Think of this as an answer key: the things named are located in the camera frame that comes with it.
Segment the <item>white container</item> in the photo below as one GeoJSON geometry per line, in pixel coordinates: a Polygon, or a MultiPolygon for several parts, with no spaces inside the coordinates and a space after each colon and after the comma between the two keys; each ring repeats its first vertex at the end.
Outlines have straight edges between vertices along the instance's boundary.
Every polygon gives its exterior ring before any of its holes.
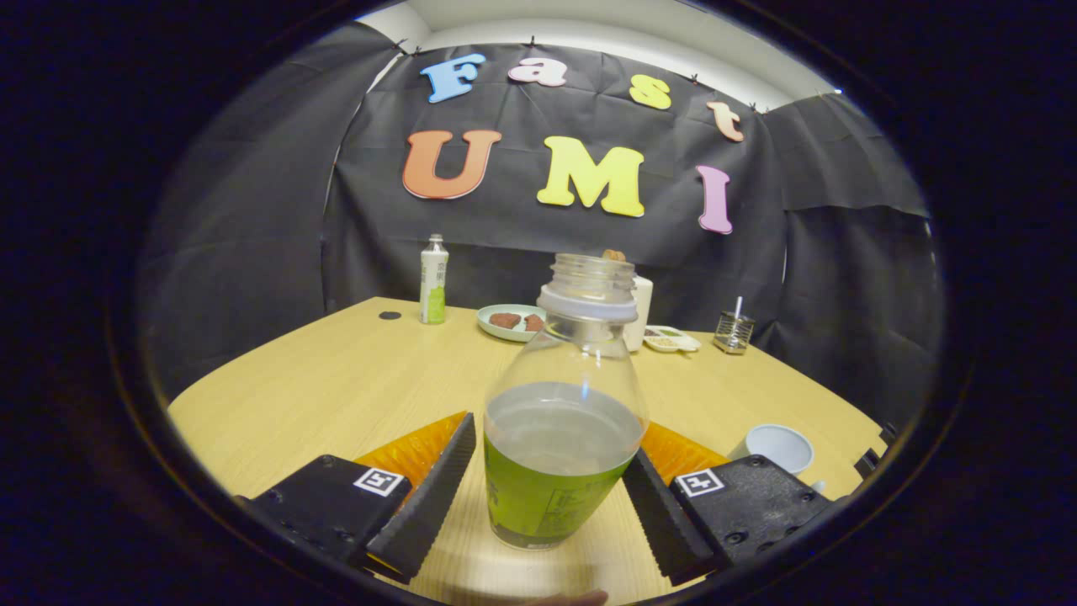
{"type": "Polygon", "coordinates": [[[625,346],[629,352],[635,352],[643,347],[643,334],[647,330],[647,314],[651,313],[651,293],[655,288],[655,282],[647,278],[635,276],[632,278],[632,298],[635,299],[635,313],[639,315],[635,322],[625,327],[625,346]]]}
{"type": "Polygon", "coordinates": [[[442,234],[431,234],[430,244],[419,254],[419,322],[439,325],[445,322],[445,270],[449,251],[442,245],[442,234]]]}
{"type": "Polygon", "coordinates": [[[784,425],[758,425],[729,453],[730,460],[760,454],[782,469],[797,476],[815,461],[815,449],[808,438],[784,425]]]}

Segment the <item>orange soft pad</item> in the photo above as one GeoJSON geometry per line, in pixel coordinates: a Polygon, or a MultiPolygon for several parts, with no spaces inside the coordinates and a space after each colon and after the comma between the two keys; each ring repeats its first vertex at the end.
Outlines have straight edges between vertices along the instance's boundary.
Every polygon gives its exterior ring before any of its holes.
{"type": "Polygon", "coordinates": [[[647,459],[669,487],[673,478],[725,465],[729,460],[684,436],[651,422],[640,443],[647,459]]]}
{"type": "Polygon", "coordinates": [[[442,451],[449,445],[449,440],[466,415],[467,411],[461,411],[435,421],[366,453],[356,459],[355,463],[404,475],[411,481],[411,492],[404,499],[404,503],[407,503],[407,499],[415,494],[416,488],[426,479],[430,468],[437,463],[442,451]]]}

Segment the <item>clear plastic bottle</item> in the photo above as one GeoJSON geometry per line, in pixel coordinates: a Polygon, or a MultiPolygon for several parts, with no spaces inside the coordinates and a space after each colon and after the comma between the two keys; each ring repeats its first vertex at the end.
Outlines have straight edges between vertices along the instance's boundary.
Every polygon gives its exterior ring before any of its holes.
{"type": "Polygon", "coordinates": [[[623,339],[637,318],[633,265],[557,254],[546,324],[494,384],[484,420],[494,534],[547,549],[598,508],[635,455],[648,417],[623,339]]]}
{"type": "Polygon", "coordinates": [[[430,243],[419,253],[419,322],[426,325],[445,322],[445,272],[449,251],[442,241],[442,234],[431,234],[430,243]]]}

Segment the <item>letter m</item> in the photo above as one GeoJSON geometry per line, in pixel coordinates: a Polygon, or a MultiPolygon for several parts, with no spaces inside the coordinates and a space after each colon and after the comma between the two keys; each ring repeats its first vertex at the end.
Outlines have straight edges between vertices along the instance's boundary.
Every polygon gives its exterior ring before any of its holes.
{"type": "Polygon", "coordinates": [[[643,215],[643,205],[640,203],[642,153],[628,147],[613,147],[596,165],[579,139],[546,137],[545,142],[553,153],[549,177],[546,186],[538,189],[538,201],[571,206],[576,200],[569,191],[571,178],[584,206],[593,206],[599,194],[609,185],[609,192],[602,198],[603,210],[627,216],[643,215]]]}

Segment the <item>black curtain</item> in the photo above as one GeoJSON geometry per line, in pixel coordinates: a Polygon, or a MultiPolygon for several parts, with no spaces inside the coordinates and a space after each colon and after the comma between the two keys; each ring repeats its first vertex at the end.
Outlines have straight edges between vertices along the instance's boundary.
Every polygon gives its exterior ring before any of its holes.
{"type": "Polygon", "coordinates": [[[373,295],[418,297],[419,251],[431,232],[445,235],[450,253],[448,305],[481,308],[495,302],[534,302],[549,280],[555,252],[601,254],[613,248],[655,281],[652,319],[686,329],[713,330],[737,295],[763,320],[775,318],[785,242],[781,177],[766,125],[751,108],[684,76],[604,53],[563,46],[477,44],[440,48],[397,61],[363,101],[340,147],[326,207],[325,263],[330,311],[373,295]],[[479,53],[473,89],[431,103],[431,84],[420,70],[479,53]],[[548,57],[569,66],[563,86],[509,80],[524,57],[548,57]],[[666,82],[672,107],[657,110],[629,96],[630,79],[666,82]],[[745,140],[733,143],[717,129],[708,101],[723,101],[740,115],[745,140]],[[437,173],[458,174],[463,132],[493,129],[486,177],[457,199],[423,199],[402,184],[407,138],[420,130],[448,130],[437,173]],[[540,202],[546,185],[549,136],[583,141],[595,163],[614,146],[641,152],[640,200],[645,213],[609,213],[540,202]],[[718,168],[727,187],[733,231],[699,225],[703,186],[696,165],[718,168]]]}
{"type": "Polygon", "coordinates": [[[337,144],[396,54],[358,23],[265,73],[173,171],[139,262],[139,326],[171,399],[321,318],[320,231],[337,144]]]}
{"type": "Polygon", "coordinates": [[[781,166],[787,264],[760,349],[899,431],[929,395],[945,295],[923,196],[842,95],[764,115],[781,166]]]}
{"type": "Polygon", "coordinates": [[[451,254],[449,305],[531,302],[553,253],[621,249],[655,281],[651,322],[711,332],[738,295],[757,321],[754,343],[897,431],[931,386],[942,294],[926,203],[881,131],[841,95],[766,114],[669,71],[604,53],[515,44],[440,48],[402,59],[367,95],[340,149],[325,215],[326,308],[373,295],[418,297],[418,253],[430,232],[451,254]],[[479,53],[473,89],[430,103],[420,70],[479,53]],[[568,83],[509,80],[524,57],[569,66],[568,83]],[[672,107],[634,102],[633,74],[671,87],[672,107]],[[726,140],[708,101],[740,116],[726,140]],[[459,173],[461,135],[494,129],[486,177],[458,199],[423,199],[402,185],[419,130],[448,130],[443,177],[459,173]],[[641,217],[535,199],[547,136],[581,139],[595,161],[613,146],[640,151],[641,217]],[[730,177],[732,232],[700,228],[696,165],[730,177]]]}
{"type": "Polygon", "coordinates": [[[943,313],[926,205],[845,97],[760,114],[654,66],[520,44],[400,57],[364,96],[394,54],[365,26],[334,32],[232,103],[176,171],[141,266],[141,326],[169,397],[369,296],[416,299],[419,251],[438,231],[451,253],[450,306],[532,302],[555,252],[620,249],[655,282],[652,324],[711,332],[742,295],[757,347],[881,425],[900,428],[922,401],[943,313]],[[420,70],[471,53],[487,59],[473,89],[430,103],[420,70]],[[509,80],[530,56],[567,64],[568,83],[509,80]],[[637,73],[666,82],[672,107],[633,101],[637,73]],[[708,101],[740,116],[743,142],[722,135],[708,101]],[[502,133],[472,193],[425,199],[404,188],[407,138],[432,129],[453,135],[443,177],[463,166],[463,132],[502,133]],[[548,136],[582,140],[596,163],[614,146],[641,152],[644,215],[541,203],[548,136]],[[730,234],[699,225],[697,165],[730,178],[730,234]]]}

